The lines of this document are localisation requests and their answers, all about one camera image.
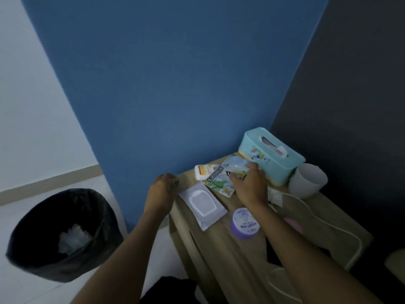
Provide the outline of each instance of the white bottle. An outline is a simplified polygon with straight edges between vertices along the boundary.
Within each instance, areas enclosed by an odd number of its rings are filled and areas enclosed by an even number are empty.
[[[204,164],[196,165],[194,168],[194,173],[198,181],[203,181],[207,179],[215,170],[218,168],[218,164]]]

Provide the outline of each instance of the hand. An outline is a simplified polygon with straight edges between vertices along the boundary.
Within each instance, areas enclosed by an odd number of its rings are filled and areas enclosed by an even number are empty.
[[[172,209],[177,190],[177,179],[172,174],[159,175],[150,186],[143,213],[163,216]]]
[[[249,171],[244,180],[231,173],[229,178],[235,187],[240,201],[249,210],[257,205],[267,205],[267,181],[265,171],[259,170],[257,163],[246,164]]]

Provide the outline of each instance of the person's right arm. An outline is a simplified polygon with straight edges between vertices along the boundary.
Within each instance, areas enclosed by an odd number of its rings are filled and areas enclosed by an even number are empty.
[[[244,180],[230,178],[240,201],[265,231],[304,303],[381,303],[359,281],[282,220],[267,204],[267,182],[257,163]]]

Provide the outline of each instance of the purple jar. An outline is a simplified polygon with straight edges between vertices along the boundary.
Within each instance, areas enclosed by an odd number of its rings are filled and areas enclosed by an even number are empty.
[[[238,238],[249,239],[259,231],[260,225],[249,210],[239,208],[233,213],[230,229]]]

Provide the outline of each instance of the white jar lid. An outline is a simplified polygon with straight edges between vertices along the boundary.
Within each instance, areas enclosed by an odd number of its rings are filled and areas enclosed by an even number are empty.
[[[257,223],[247,208],[237,209],[233,214],[232,220],[236,229],[244,235],[254,235],[260,229],[259,223]]]

